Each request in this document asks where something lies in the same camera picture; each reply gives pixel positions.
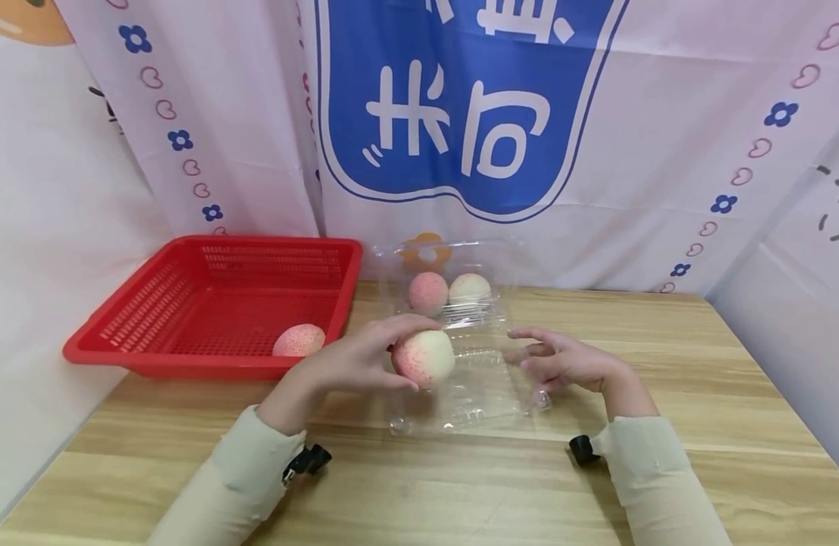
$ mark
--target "hand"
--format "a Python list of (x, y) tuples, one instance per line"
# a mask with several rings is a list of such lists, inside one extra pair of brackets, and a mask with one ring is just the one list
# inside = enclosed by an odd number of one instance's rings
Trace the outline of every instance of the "hand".
[(305, 375), (324, 391), (391, 391), (419, 387), (401, 375), (386, 372), (386, 349), (402, 337), (439, 330), (438, 322), (419, 315), (398, 315), (372, 321), (304, 358), (290, 374)]
[(507, 335), (511, 339), (538, 341), (506, 357), (540, 381), (542, 389), (552, 391), (575, 383), (600, 392), (610, 421), (616, 417), (659, 415), (653, 396), (639, 375), (617, 356), (543, 328), (516, 328)]
[(548, 391), (574, 383), (601, 392), (606, 379), (628, 369), (628, 364), (607, 351), (543, 328), (515, 328), (507, 337), (539, 341), (511, 352), (507, 361), (519, 364)]
[(416, 391), (413, 381), (386, 372), (386, 349), (407, 335), (440, 328), (431, 318), (419, 315), (369, 322), (360, 332), (298, 362), (259, 404), (258, 418), (283, 435), (293, 436), (305, 429), (329, 391)]

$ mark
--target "blue sign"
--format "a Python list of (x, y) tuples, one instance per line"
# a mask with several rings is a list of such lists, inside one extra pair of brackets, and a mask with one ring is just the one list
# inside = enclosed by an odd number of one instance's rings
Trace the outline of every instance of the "blue sign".
[(322, 157), (363, 199), (521, 222), (573, 171), (628, 0), (316, 0)]

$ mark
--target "wooden table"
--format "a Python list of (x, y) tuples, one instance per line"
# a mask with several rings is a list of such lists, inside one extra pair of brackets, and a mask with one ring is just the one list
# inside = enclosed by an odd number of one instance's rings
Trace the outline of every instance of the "wooden table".
[[(360, 286), (350, 328), (377, 314), (376, 293)], [(634, 364), (735, 544), (839, 544), (837, 467), (704, 300), (524, 289), (512, 312)], [(2, 525), (0, 546), (144, 544), (270, 389), (130, 375)], [(327, 476), (292, 488), (250, 544), (631, 544), (603, 465), (576, 468), (566, 452), (604, 426), (601, 399), (553, 404), (510, 429), (417, 439), (390, 436), (373, 400), (329, 397), (311, 427), (334, 456)]]

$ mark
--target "clear plastic container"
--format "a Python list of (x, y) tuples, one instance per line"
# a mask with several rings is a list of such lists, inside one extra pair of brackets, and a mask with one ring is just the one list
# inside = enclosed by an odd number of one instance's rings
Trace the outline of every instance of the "clear plastic container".
[(434, 271), (448, 287), (461, 275), (481, 275), (489, 290), (450, 297), (439, 312), (423, 312), (443, 324), (456, 356), (446, 380), (418, 393), (393, 394), (387, 414), (393, 435), (460, 431), (476, 425), (510, 425), (524, 419), (538, 403), (528, 379), (509, 366), (504, 351), (511, 328), (510, 299), (516, 286), (515, 240), (410, 243), (374, 248), (382, 316), (417, 312), (409, 287), (423, 272)]

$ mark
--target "red basket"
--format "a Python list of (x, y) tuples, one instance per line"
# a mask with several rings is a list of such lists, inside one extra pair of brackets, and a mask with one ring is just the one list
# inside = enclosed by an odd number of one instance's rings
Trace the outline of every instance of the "red basket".
[(78, 364), (148, 378), (279, 379), (300, 358), (271, 356), (296, 324), (340, 337), (358, 280), (354, 240), (191, 236), (162, 247), (64, 345)]

